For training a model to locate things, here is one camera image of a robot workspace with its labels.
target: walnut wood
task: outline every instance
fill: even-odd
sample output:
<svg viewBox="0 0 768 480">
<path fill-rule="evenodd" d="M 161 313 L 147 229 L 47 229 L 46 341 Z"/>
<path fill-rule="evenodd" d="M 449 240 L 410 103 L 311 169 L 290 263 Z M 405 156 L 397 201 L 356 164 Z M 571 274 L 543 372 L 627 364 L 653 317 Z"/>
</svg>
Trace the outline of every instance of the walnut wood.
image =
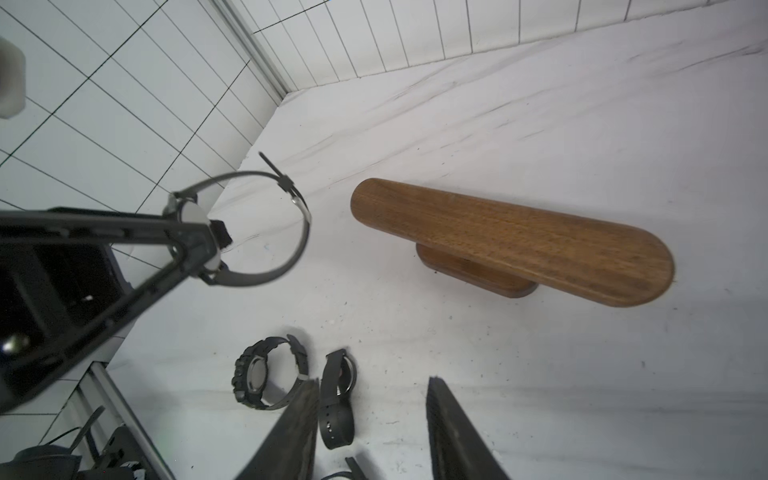
<svg viewBox="0 0 768 480">
<path fill-rule="evenodd" d="M 669 288 L 667 246 L 636 227 L 369 178 L 352 194 L 368 227 L 610 306 Z"/>
<path fill-rule="evenodd" d="M 489 266 L 416 244 L 416 253 L 429 268 L 508 298 L 520 298 L 536 290 L 538 283 Z"/>
</svg>

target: white floor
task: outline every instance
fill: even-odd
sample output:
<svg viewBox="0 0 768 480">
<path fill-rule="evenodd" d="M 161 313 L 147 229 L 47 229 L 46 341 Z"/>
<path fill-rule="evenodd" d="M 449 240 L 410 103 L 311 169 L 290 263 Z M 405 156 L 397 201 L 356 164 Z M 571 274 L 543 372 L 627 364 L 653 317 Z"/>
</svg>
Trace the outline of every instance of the white floor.
<svg viewBox="0 0 768 480">
<path fill-rule="evenodd" d="M 430 475 L 424 395 L 445 379 L 512 478 L 765 478 L 768 5 L 733 0 L 289 96 L 265 151 L 313 213 L 306 254 L 255 289 L 188 280 L 136 323 L 111 375 L 178 478 L 233 478 L 279 412 L 233 398 L 233 362 L 294 333 L 310 374 L 345 346 L 371 478 Z M 546 287 L 519 300 L 435 274 L 354 221 L 384 177 L 642 227 L 676 280 L 613 309 Z M 236 269 L 293 249 L 264 181 L 214 208 Z"/>
</svg>

